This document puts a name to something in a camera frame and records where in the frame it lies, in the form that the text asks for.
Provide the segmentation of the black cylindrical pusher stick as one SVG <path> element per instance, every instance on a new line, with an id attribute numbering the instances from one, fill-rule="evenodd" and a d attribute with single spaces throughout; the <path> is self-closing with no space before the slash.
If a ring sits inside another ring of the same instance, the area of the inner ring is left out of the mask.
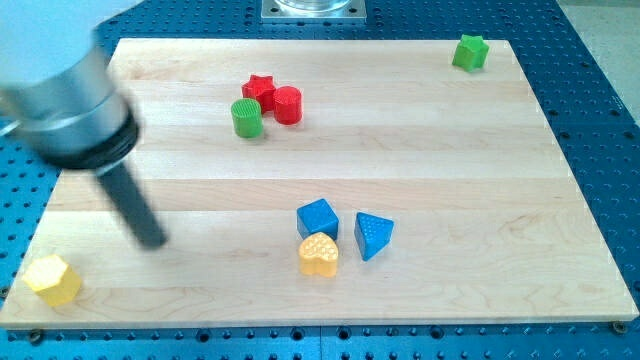
<path id="1" fill-rule="evenodd" d="M 96 172 L 102 190 L 136 240 L 147 249 L 163 246 L 168 238 L 143 192 L 124 162 Z"/>

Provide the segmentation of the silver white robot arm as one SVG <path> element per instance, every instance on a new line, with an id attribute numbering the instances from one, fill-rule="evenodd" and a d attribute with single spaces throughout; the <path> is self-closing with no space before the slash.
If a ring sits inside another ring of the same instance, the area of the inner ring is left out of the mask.
<path id="1" fill-rule="evenodd" d="M 92 171 L 142 246 L 167 235 L 125 157 L 139 138 L 134 111 L 114 85 L 96 27 L 138 0 L 3 0 L 1 108 L 49 163 Z"/>

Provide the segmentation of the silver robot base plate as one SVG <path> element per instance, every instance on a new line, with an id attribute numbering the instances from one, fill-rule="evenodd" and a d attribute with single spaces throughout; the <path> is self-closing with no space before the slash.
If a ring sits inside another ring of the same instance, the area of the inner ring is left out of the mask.
<path id="1" fill-rule="evenodd" d="M 365 23 L 365 0 L 262 0 L 262 23 Z"/>

